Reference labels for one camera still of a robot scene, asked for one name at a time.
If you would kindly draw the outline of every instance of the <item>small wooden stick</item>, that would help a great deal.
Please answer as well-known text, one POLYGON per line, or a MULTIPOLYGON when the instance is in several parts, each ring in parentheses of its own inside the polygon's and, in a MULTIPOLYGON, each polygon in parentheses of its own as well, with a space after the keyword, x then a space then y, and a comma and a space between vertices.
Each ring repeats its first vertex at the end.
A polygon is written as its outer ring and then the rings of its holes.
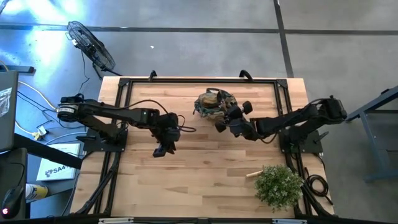
POLYGON ((257 171, 251 174, 247 174, 246 178, 250 178, 250 177, 257 177, 258 175, 260 175, 262 173, 262 171, 257 171))

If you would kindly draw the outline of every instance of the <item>gray floor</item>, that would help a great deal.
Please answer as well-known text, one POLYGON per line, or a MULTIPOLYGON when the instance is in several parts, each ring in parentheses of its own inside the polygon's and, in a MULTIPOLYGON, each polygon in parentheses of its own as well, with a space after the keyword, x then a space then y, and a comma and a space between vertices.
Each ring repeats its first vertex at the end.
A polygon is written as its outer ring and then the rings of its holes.
MULTIPOLYGON (((78 20, 87 26, 103 27, 278 28, 272 0, 84 2, 11 0, 0 15, 0 23, 65 25, 78 20)), ((280 6, 286 29, 398 29, 398 2, 393 0, 280 0, 280 6)), ((81 54, 64 33, 0 32, 0 59, 34 66, 35 75, 21 80, 38 88, 54 104, 61 96, 74 95, 85 80, 81 54)), ((246 69, 254 77, 286 77, 279 34, 96 32, 95 35, 115 59, 115 71, 125 75, 148 75, 156 70, 159 75, 234 77, 246 69)), ((287 35, 294 75, 304 78, 308 97, 312 100, 335 95, 348 112, 397 85, 397 42, 397 35, 287 35)), ((87 58, 86 75, 91 79, 84 94, 96 98, 101 83, 87 58)), ((24 86, 20 91, 40 100, 24 86)), ((18 102, 17 119, 30 130, 45 121, 40 111, 23 101, 18 102)), ((74 131, 54 129, 53 135, 74 131)), ((330 132, 323 139, 323 147, 336 214, 398 222, 398 180, 363 182, 366 174, 374 172, 375 164, 359 120, 325 126, 322 131, 330 132)), ((68 194, 33 203, 32 217, 59 215, 68 194), (49 209, 39 209, 39 204, 49 209)))

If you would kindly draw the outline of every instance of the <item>electric fan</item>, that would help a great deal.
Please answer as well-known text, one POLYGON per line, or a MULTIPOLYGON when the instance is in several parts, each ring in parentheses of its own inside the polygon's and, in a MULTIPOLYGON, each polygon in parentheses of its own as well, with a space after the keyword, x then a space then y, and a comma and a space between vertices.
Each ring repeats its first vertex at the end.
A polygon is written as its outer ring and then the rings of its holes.
POLYGON ((99 41, 82 23, 71 21, 67 25, 67 30, 74 46, 80 49, 93 62, 93 68, 100 79, 102 77, 99 75, 95 65, 102 71, 121 76, 113 71, 116 64, 111 54, 105 49, 104 43, 99 41))

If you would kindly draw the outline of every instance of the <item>butcher block tabletop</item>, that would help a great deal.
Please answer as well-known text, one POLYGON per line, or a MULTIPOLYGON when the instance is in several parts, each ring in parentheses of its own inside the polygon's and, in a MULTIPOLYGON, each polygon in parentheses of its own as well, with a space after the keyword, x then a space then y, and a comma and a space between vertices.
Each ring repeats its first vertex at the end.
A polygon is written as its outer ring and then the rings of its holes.
MULTIPOLYGON (((104 77, 99 101, 114 105, 119 79, 104 77)), ((304 107, 308 98, 303 79, 288 78, 287 83, 293 110, 304 107)), ((129 127, 114 193, 113 217, 294 217, 293 209, 272 212, 266 203, 254 196, 255 178, 245 177, 246 174, 261 170, 263 166, 285 164, 279 140, 264 144, 243 137, 235 138, 229 129, 219 133, 211 121, 201 118, 198 113, 192 114, 193 102, 209 87, 233 94, 239 106, 250 101, 253 112, 246 115, 247 118, 277 116, 274 87, 268 84, 135 83, 131 103, 156 100, 168 112, 183 115, 185 126, 194 127, 197 132, 181 132, 175 155, 153 158, 152 153, 158 144, 150 136, 150 131, 129 127)), ((124 102, 126 92, 125 88, 121 102, 124 102)), ((151 102, 141 103, 137 107, 157 108, 163 113, 158 105, 151 102)), ((97 187, 103 157, 103 152, 94 152, 83 161, 71 212, 81 208, 97 187)), ((310 174, 325 177, 322 163, 317 157, 312 154, 303 154, 302 157, 310 174)), ((107 198, 108 187, 104 191, 101 211, 107 198)), ((317 200, 326 211, 334 213, 325 198, 317 197, 317 200)))

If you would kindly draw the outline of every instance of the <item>potted plant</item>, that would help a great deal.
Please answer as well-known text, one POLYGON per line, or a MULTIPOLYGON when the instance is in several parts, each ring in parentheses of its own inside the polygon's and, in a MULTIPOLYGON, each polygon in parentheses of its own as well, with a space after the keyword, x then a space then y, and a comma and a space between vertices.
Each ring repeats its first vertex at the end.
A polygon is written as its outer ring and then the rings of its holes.
POLYGON ((272 211, 286 210, 297 204, 302 196, 303 179, 286 166, 263 167, 254 183, 256 197, 272 207, 272 211))

